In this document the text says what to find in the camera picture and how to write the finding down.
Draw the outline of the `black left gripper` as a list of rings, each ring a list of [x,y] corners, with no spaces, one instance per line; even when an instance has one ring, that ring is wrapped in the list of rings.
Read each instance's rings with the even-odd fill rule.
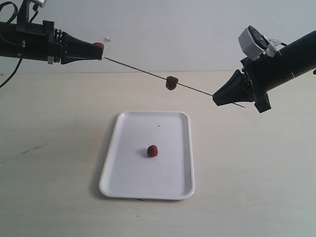
[[[93,43],[79,40],[54,27],[54,22],[43,21],[44,61],[52,65],[66,65],[76,61],[102,60],[103,50]]]

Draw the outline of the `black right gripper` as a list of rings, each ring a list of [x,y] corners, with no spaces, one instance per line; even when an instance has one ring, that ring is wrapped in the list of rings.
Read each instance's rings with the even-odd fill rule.
[[[267,92],[260,82],[260,79],[263,78],[263,70],[248,57],[242,59],[241,63],[244,74],[240,70],[236,70],[230,79],[213,94],[214,103],[217,106],[222,106],[237,102],[254,101],[259,113],[271,109]]]

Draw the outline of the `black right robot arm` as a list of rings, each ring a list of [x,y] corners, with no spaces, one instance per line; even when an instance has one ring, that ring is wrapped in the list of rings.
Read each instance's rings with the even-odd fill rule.
[[[299,38],[280,49],[274,57],[259,56],[241,60],[242,70],[213,94],[217,106],[237,102],[254,102],[262,113],[271,109],[267,92],[316,69],[316,32]]]

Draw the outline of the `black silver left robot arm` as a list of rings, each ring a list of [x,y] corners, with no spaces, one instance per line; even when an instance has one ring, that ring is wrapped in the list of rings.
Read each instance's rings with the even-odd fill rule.
[[[52,21],[43,21],[42,24],[1,22],[0,55],[65,65],[82,60],[101,60],[103,47],[55,29]]]

